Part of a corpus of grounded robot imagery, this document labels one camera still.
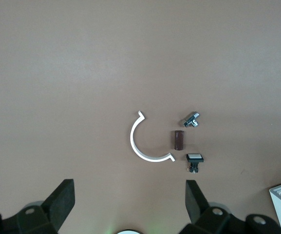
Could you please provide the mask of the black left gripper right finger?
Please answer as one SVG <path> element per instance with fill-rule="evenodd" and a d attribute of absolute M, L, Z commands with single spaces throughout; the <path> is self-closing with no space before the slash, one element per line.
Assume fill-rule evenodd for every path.
<path fill-rule="evenodd" d="M 181 234 L 281 234 L 281 227 L 268 216 L 250 214 L 243 221 L 210 205 L 195 180 L 186 181 L 185 205 L 190 223 Z"/>

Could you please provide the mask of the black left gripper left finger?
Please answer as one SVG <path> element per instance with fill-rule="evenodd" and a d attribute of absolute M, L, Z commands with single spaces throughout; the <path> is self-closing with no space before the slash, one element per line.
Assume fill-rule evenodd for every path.
<path fill-rule="evenodd" d="M 57 234 L 74 205 L 74 180 L 65 179 L 41 205 L 27 206 L 7 219 L 0 214 L 0 234 Z"/>

